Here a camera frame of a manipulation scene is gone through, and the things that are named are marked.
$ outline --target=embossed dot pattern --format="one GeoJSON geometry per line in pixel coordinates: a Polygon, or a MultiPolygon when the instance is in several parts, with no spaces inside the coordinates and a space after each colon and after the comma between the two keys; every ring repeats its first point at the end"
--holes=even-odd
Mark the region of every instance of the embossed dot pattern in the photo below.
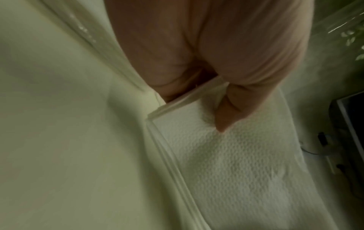
{"type": "Polygon", "coordinates": [[[213,124],[217,97],[206,94],[153,120],[211,229],[337,229],[281,93],[224,134],[213,124]]]}

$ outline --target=human hand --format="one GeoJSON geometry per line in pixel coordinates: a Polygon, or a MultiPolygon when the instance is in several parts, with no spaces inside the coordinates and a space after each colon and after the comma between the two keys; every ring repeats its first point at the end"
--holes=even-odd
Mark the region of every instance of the human hand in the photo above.
{"type": "Polygon", "coordinates": [[[302,59],[313,0],[105,0],[120,46],[170,102],[221,75],[223,132],[249,116],[302,59]]]}

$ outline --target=power outlet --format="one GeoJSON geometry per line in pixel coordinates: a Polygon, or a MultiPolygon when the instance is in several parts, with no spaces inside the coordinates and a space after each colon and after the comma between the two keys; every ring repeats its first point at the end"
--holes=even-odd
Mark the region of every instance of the power outlet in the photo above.
{"type": "Polygon", "coordinates": [[[344,164],[344,161],[343,161],[340,154],[326,156],[326,160],[327,160],[327,163],[330,166],[331,172],[334,175],[342,174],[341,170],[336,167],[338,164],[344,164]]]}

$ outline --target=folded paper towel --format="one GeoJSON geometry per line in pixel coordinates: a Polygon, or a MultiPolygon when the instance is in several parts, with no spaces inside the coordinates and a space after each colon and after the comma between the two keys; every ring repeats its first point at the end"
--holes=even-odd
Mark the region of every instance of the folded paper towel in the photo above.
{"type": "Polygon", "coordinates": [[[149,115],[159,148],[195,229],[337,229],[306,169],[279,90],[224,134],[214,113],[216,78],[149,115]]]}

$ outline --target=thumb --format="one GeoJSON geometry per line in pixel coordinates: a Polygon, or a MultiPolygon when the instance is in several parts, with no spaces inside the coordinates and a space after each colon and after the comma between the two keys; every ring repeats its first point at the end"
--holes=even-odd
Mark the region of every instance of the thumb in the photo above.
{"type": "Polygon", "coordinates": [[[237,121],[252,114],[271,92],[270,87],[261,85],[238,86],[229,84],[226,95],[215,112],[215,125],[224,132],[237,121]]]}

